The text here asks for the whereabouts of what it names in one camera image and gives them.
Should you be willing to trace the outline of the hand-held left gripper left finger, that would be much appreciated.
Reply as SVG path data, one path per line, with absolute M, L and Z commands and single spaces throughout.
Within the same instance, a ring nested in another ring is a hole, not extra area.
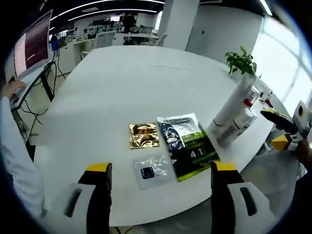
M 87 166 L 66 190 L 63 215 L 66 234 L 108 234 L 112 205 L 112 163 Z

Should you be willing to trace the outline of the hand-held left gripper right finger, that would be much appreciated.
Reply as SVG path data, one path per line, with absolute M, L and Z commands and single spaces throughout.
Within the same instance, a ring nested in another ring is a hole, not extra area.
M 213 234 L 262 234 L 268 226 L 268 199 L 245 182 L 233 164 L 211 164 Z

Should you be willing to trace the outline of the person's right hand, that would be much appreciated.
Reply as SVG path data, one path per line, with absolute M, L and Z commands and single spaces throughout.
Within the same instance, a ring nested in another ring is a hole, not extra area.
M 312 150 L 306 139 L 301 140 L 295 150 L 295 157 L 309 172 L 312 170 Z

